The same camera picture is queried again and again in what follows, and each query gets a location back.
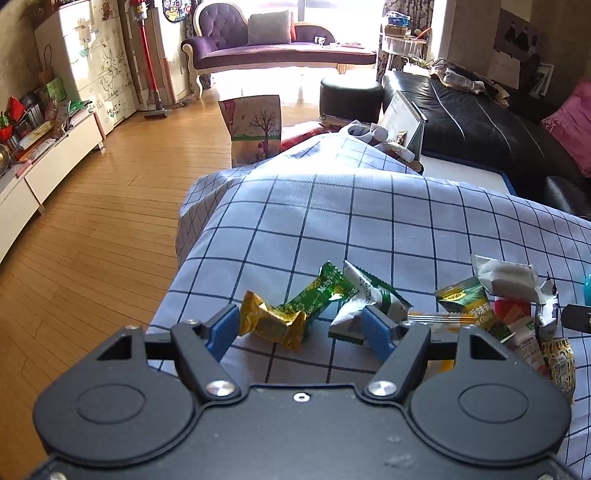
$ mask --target white cabinet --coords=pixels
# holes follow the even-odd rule
[[[95,117],[91,115],[43,155],[25,177],[37,200],[45,201],[70,170],[101,140]]]
[[[17,166],[0,178],[0,261],[42,202],[97,145],[102,136],[90,114],[20,178],[14,176]]]
[[[105,134],[138,109],[117,2],[86,0],[59,7],[35,30],[70,100],[92,100]]]
[[[19,181],[0,203],[0,261],[38,208],[39,203],[25,181]]]

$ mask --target snack package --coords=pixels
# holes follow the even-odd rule
[[[532,265],[505,262],[494,258],[472,256],[478,281],[495,297],[540,303],[538,275]]]
[[[526,364],[540,375],[547,374],[546,364],[540,351],[540,346],[535,338],[535,320],[533,317],[523,317],[509,327],[515,333],[513,341],[517,347],[515,353],[519,355]]]
[[[574,354],[570,342],[566,338],[555,338],[542,342],[542,355],[550,370],[550,379],[572,403],[576,375],[574,372]]]
[[[313,320],[333,301],[348,301],[356,288],[332,263],[322,265],[319,276],[292,300],[278,307],[247,291],[240,308],[240,336],[249,332],[295,351],[310,331]]]
[[[390,285],[345,260],[343,273],[358,290],[337,313],[329,327],[329,337],[362,345],[361,311],[367,305],[376,307],[395,322],[406,319],[412,307]]]
[[[506,341],[512,335],[507,326],[495,315],[484,287],[476,277],[467,278],[437,290],[435,298],[448,312],[474,315],[476,325],[488,330],[500,341]]]
[[[535,308],[535,320],[538,326],[538,336],[541,342],[547,342],[554,338],[558,326],[558,291],[554,281],[549,278],[540,287],[541,303]]]

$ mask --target red vacuum handle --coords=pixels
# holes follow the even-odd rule
[[[156,78],[154,77],[154,69],[152,68],[152,60],[150,60],[150,51],[148,50],[148,37],[146,37],[146,29],[144,20],[138,21],[139,33],[142,35],[142,47],[144,48],[144,56],[146,63],[148,64],[148,78],[150,80],[150,86],[152,91],[156,90]]]

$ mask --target drawer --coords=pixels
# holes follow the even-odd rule
[[[93,115],[70,131],[25,176],[37,199],[45,201],[70,170],[101,141]]]
[[[0,204],[0,261],[38,208],[39,202],[24,181],[20,181]]]

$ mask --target plaid cloth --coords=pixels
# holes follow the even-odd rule
[[[324,135],[255,167],[199,179],[181,211],[184,261],[149,331],[208,319],[228,303],[239,304],[246,290],[278,305],[327,260],[338,266],[349,260],[423,312],[441,309],[435,290],[473,274],[472,253],[533,264],[555,279],[562,305],[583,303],[583,282],[591,273],[590,222],[473,185],[399,173],[404,171],[355,139]],[[380,363],[367,347],[328,338],[337,309],[334,304],[324,311],[299,353],[250,334],[237,338],[221,363],[241,386],[362,387]],[[587,479],[591,336],[561,324],[557,336],[570,339],[577,372],[572,423],[558,457]],[[151,365],[175,374],[170,361]]]

